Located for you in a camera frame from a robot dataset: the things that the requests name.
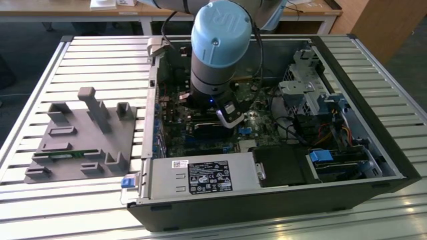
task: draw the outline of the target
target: sticker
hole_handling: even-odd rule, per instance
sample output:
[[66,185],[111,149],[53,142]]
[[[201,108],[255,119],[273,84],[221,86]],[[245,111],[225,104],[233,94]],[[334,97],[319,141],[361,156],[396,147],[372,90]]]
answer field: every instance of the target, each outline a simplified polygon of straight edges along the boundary
[[229,161],[189,163],[189,191],[193,195],[234,190]]
[[138,15],[139,13],[138,12],[134,12],[134,11],[121,11],[119,12],[119,15]]
[[174,169],[187,168],[187,166],[189,166],[189,160],[173,161],[173,168]]

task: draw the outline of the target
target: white label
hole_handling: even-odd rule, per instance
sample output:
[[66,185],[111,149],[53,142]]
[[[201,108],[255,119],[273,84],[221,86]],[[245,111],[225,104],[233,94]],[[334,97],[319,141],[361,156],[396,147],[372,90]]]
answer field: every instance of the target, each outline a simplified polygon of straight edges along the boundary
[[73,159],[74,156],[71,154],[65,154],[65,155],[54,155],[51,156],[53,159]]
[[173,168],[174,169],[187,168],[187,166],[189,166],[189,160],[173,161]]
[[121,11],[119,12],[119,15],[138,15],[139,13],[138,12],[134,12],[134,11]]

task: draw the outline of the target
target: light blue robot joint cap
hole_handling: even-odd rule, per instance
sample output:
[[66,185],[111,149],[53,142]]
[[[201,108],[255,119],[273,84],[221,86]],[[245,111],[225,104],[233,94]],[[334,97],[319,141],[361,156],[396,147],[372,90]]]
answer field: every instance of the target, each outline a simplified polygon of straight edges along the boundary
[[158,8],[155,0],[138,0],[141,3],[151,5]]
[[251,40],[247,11],[229,0],[206,5],[194,21],[191,44],[198,59],[213,68],[227,68],[246,54]]

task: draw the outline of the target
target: power supply label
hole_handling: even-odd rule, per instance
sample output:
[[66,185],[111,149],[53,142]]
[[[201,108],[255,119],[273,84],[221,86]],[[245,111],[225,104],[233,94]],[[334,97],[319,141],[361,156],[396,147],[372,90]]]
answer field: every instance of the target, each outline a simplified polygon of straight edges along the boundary
[[233,191],[229,161],[189,163],[189,185],[193,195]]

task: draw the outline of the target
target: white box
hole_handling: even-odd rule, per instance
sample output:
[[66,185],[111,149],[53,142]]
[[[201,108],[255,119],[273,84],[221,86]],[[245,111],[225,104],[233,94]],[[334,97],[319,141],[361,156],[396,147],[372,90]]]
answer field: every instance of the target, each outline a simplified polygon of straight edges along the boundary
[[117,0],[118,5],[122,6],[135,6],[137,5],[137,0]]
[[91,0],[91,11],[118,9],[117,0]]

